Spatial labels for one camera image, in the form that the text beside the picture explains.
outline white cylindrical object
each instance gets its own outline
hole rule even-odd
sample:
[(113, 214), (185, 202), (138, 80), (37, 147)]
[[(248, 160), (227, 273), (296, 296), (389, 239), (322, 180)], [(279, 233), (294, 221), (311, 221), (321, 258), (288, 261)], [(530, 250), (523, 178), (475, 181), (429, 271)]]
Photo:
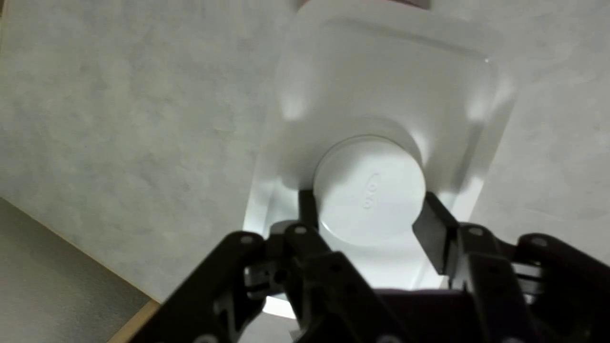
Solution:
[(412, 231), (424, 172), (397, 143), (361, 136), (336, 145), (319, 164), (315, 195), (322, 231), (355, 246), (378, 246)]

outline white lid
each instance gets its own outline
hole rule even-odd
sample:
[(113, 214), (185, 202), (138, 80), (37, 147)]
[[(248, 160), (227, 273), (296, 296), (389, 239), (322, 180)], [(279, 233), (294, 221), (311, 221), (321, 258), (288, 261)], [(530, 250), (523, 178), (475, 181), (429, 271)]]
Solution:
[(315, 176), (321, 229), (376, 246), (412, 231), (425, 197), (418, 160), (397, 143), (361, 136), (336, 145)]

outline textured gray surface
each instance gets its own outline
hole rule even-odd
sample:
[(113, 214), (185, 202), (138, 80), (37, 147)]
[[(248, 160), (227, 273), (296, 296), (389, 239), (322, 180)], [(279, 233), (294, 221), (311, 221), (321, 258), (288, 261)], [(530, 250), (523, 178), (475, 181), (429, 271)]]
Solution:
[(241, 343), (290, 343), (296, 321), (261, 315), (244, 332)]
[(0, 195), (164, 300), (242, 225), (286, 0), (8, 0)]
[(0, 341), (101, 343), (147, 298), (0, 200)]
[[(515, 50), (475, 220), (610, 261), (610, 4), (439, 0)], [(157, 300), (241, 229), (288, 0), (10, 0), (0, 195)]]
[(515, 46), (519, 103), (475, 220), (540, 231), (610, 263), (610, 2), (481, 2)]

